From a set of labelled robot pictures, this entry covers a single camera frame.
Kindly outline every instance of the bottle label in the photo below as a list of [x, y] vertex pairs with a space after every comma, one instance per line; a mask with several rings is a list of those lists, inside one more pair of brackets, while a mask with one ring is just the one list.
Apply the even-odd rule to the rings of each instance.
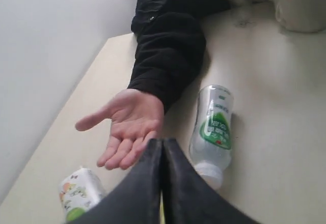
[[223, 149], [231, 149], [230, 129], [222, 112], [207, 118], [200, 128], [200, 136], [211, 144]]

